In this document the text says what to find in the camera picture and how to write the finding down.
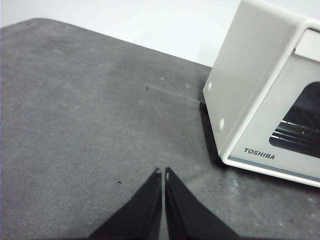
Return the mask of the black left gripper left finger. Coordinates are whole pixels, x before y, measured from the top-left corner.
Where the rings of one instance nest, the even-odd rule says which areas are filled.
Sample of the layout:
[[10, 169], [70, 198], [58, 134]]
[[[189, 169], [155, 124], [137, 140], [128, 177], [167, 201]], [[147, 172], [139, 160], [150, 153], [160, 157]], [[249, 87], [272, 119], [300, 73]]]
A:
[[162, 173], [156, 168], [131, 199], [90, 240], [157, 240], [162, 217]]

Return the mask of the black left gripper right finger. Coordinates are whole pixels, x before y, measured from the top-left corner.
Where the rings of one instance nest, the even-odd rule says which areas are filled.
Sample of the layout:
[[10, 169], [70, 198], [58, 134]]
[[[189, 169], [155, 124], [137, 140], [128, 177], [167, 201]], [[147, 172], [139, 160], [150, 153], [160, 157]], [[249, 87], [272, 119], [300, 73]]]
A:
[[170, 168], [165, 169], [165, 214], [171, 240], [239, 240], [208, 210]]

